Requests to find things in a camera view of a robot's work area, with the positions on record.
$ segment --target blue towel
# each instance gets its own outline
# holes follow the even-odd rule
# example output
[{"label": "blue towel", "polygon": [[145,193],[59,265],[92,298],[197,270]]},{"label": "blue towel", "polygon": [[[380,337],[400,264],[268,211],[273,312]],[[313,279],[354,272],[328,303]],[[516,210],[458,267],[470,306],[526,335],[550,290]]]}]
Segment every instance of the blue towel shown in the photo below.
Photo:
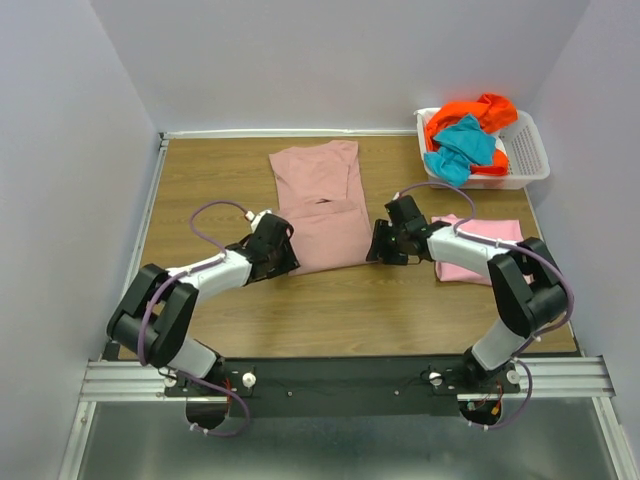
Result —
[{"label": "blue towel", "polygon": [[440,144],[440,148],[437,152],[425,153],[424,162],[433,173],[454,187],[467,181],[472,163],[493,163],[496,139],[483,132],[478,120],[471,114],[445,128],[433,139]]}]

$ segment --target wooden table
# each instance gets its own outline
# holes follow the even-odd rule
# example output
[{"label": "wooden table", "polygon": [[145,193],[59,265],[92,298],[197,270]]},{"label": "wooden table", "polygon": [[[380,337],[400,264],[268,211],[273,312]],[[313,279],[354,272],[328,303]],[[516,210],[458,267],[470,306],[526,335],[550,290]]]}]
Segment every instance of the wooden table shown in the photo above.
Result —
[{"label": "wooden table", "polygon": [[[353,138],[360,145],[362,182],[369,217],[387,218],[384,204],[399,189],[424,181],[415,137]],[[171,140],[147,235],[142,265],[187,265],[216,254],[193,235],[190,214],[213,199],[233,199],[254,212],[277,209],[268,154],[310,146],[326,138]],[[519,219],[522,232],[538,235],[525,192],[472,191],[478,218]],[[469,207],[455,192],[412,192],[425,216]],[[198,226],[228,244],[248,233],[237,209],[216,206]],[[195,312],[190,333],[223,355],[325,356],[461,353],[497,318],[486,286],[440,283],[433,265],[362,265],[288,277],[225,292]],[[567,327],[530,351],[572,352]]]}]

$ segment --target white enclosure wall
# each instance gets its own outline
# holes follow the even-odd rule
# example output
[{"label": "white enclosure wall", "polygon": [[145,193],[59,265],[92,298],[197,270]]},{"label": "white enclosure wall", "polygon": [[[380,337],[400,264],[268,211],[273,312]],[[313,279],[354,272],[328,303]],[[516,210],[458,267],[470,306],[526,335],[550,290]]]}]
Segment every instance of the white enclosure wall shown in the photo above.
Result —
[{"label": "white enclosure wall", "polygon": [[588,0],[92,0],[161,131],[411,128],[533,100]]},{"label": "white enclosure wall", "polygon": [[532,114],[552,177],[530,189],[542,230],[576,290],[573,322],[604,354],[615,407],[640,452],[640,4],[593,0]]},{"label": "white enclosure wall", "polygon": [[157,134],[86,0],[0,2],[0,478],[57,478]]}]

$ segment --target plastic basket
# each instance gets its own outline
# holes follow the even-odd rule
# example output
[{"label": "plastic basket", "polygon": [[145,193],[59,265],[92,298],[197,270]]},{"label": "plastic basket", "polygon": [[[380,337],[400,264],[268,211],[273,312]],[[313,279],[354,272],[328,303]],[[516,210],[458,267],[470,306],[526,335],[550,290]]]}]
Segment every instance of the plastic basket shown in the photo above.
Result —
[{"label": "plastic basket", "polygon": [[[429,178],[435,181],[439,181],[440,178],[429,170],[423,160],[424,154],[427,152],[424,126],[438,110],[440,110],[439,107],[423,108],[415,112],[418,119],[420,161]],[[542,145],[538,128],[527,112],[518,110],[518,120],[497,132],[497,138],[502,140],[504,152],[509,158],[509,173],[501,177],[472,174],[461,188],[518,190],[534,180],[542,180],[549,176],[547,153]]]}]

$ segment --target folded pink shirt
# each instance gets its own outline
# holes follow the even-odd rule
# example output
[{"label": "folded pink shirt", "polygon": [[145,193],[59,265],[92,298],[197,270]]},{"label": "folded pink shirt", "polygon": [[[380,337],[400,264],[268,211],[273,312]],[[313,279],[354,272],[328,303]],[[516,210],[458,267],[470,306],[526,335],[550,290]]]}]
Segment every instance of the folded pink shirt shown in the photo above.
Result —
[{"label": "folded pink shirt", "polygon": [[[432,222],[437,220],[454,225],[460,219],[455,215],[431,217]],[[489,238],[501,238],[502,240],[516,242],[523,240],[518,220],[470,220],[464,225],[460,225],[460,229],[467,233],[475,233]],[[441,282],[469,282],[491,285],[490,279],[450,263],[436,262],[436,276]]]},{"label": "folded pink shirt", "polygon": [[334,140],[269,155],[279,215],[293,225],[300,267],[290,275],[366,263],[371,225],[360,180],[358,143]]}]

